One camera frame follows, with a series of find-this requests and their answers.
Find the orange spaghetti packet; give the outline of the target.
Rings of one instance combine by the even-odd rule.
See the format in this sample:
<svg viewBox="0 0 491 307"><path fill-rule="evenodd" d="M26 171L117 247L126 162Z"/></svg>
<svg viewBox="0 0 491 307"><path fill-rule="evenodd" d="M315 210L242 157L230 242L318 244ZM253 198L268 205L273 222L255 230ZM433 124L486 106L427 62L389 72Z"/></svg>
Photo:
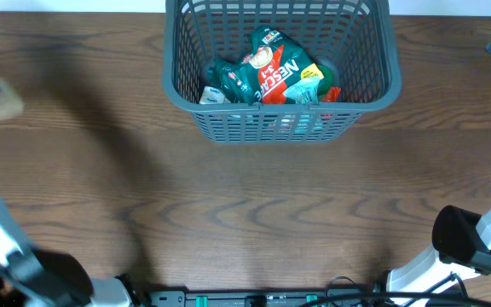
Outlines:
<svg viewBox="0 0 491 307"><path fill-rule="evenodd" d="M322 97L322 102L336 102L340 95L341 89L337 86L331 86L327 93Z"/></svg>

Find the light green tissue pack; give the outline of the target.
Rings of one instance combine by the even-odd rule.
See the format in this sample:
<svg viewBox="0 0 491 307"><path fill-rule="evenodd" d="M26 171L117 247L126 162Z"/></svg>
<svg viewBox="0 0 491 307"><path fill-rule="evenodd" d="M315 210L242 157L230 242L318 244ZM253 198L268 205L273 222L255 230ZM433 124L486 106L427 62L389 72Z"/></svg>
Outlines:
<svg viewBox="0 0 491 307"><path fill-rule="evenodd" d="M304 78L287 88L283 95L298 105L318 104L318 87L321 78L318 76Z"/></svg>

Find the clear bag of tissue packs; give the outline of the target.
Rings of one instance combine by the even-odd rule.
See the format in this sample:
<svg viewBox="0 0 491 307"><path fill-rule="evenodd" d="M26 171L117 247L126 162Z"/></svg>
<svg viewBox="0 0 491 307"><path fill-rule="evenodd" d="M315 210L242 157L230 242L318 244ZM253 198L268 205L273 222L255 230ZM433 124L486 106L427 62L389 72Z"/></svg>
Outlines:
<svg viewBox="0 0 491 307"><path fill-rule="evenodd" d="M206 86L199 99L200 105L228 104L230 100L218 88Z"/></svg>

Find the green Nescafe coffee bag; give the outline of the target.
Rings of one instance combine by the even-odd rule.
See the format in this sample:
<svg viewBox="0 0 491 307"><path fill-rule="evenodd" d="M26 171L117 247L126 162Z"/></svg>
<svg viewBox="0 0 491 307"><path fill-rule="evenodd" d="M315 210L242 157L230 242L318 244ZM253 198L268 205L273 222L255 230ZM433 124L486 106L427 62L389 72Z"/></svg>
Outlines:
<svg viewBox="0 0 491 307"><path fill-rule="evenodd" d="M208 72L212 85L232 103L296 104L283 92L304 78L323 74L318 63L286 34L259 26L250 36L252 48L235 63L214 60Z"/></svg>

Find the green lid jar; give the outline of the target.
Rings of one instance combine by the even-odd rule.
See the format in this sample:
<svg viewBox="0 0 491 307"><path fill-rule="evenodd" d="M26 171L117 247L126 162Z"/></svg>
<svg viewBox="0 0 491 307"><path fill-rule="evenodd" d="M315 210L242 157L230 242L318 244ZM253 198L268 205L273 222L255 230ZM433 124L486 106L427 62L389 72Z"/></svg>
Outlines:
<svg viewBox="0 0 491 307"><path fill-rule="evenodd" d="M324 96L332 87L334 75L328 67L318 65L318 68L323 74L323 78L318 84L318 96Z"/></svg>

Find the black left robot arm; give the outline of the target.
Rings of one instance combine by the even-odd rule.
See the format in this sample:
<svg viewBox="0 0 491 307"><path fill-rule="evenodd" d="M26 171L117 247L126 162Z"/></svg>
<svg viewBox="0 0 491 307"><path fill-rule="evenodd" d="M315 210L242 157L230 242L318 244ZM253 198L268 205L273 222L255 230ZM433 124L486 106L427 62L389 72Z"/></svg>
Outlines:
<svg viewBox="0 0 491 307"><path fill-rule="evenodd" d="M0 306L138 306L124 276L92 279L71 255L35 246L0 196Z"/></svg>

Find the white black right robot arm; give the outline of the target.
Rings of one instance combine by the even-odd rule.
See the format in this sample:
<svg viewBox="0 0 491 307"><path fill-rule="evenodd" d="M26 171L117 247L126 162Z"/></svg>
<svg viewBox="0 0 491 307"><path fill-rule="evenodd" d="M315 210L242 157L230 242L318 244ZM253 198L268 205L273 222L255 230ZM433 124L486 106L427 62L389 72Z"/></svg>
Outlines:
<svg viewBox="0 0 491 307"><path fill-rule="evenodd" d="M491 33L473 17L407 17L396 38L420 59L404 75L405 124L468 136L491 156ZM423 306L452 285L491 274L491 208L483 214L444 206L429 245L407 264L385 272L374 290L381 304Z"/></svg>

